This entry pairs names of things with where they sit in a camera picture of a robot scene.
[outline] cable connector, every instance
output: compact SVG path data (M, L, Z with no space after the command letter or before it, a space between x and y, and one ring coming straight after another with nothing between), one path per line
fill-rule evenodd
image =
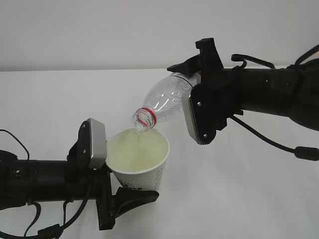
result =
M38 231L38 235L41 238L58 238L63 233L63 229L59 224L55 224L48 228L42 229Z
M319 149L310 148L310 147L296 147L295 148L295 156L297 158L318 161L319 160Z

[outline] white background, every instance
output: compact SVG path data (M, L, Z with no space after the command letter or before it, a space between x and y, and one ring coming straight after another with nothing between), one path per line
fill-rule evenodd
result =
M318 0L0 0L0 71L167 68L214 37L289 65L319 43Z
M54 71L0 73L0 126L12 131L35 160L65 160L82 121L105 123L108 138L131 127L131 115L166 70ZM318 147L319 134L289 119L245 113L245 122L287 146ZM90 201L63 239L317 239L319 165L296 159L263 143L229 120L207 146L188 136L181 115L158 125L171 152L156 203L98 231ZM0 135L1 149L25 158L17 143ZM113 178L113 189L118 182ZM67 218L80 202L68 206ZM62 203L42 203L30 230L62 223ZM23 235L34 207L0 212L0 230Z

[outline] screw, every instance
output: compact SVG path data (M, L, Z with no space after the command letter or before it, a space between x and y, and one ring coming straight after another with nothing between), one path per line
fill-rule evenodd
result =
M20 176L21 176L21 170L19 170L19 169L15 170L15 171L14 171L14 175L15 175L16 177L20 177Z

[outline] white wall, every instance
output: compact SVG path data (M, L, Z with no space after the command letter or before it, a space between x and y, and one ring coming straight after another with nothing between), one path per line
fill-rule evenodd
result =
M166 68L215 37L291 64L319 43L318 0L0 0L0 71Z

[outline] cup rim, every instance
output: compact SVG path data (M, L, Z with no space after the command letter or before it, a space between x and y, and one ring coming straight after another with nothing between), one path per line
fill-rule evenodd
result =
M135 129L135 128L127 128L127 129L125 129L125 130L123 130L123 131L121 131L121 132L118 132L118 133L115 134L113 137L117 136L119 133L122 133L122 132L127 131L127 130L130 130L130 129ZM146 169L146 170L143 170L143 171L137 171L137 172L125 172L125 171L120 171L120 170L114 169L114 168L110 167L110 166L107 164L107 159L108 159L107 157L106 157L106 159L105 159L105 164L106 164L112 171L117 172L117 173L126 174L126 175L138 175L138 174L148 173L148 172L151 172L151 171L157 169L158 167L160 167L160 166L166 161L166 159L167 159L167 157L168 157L168 154L169 154L169 151L170 151L170 144L169 144L168 138L167 138L161 131L159 131L157 128L152 128L152 130L156 130L157 132L159 132L159 133L165 138L165 140L166 140L166 142L167 142L167 144L168 144L167 154L166 154L166 156L164 157L164 159L163 159L159 164L157 164L156 166L154 166L154 167L152 167L152 168L149 168L149 169Z

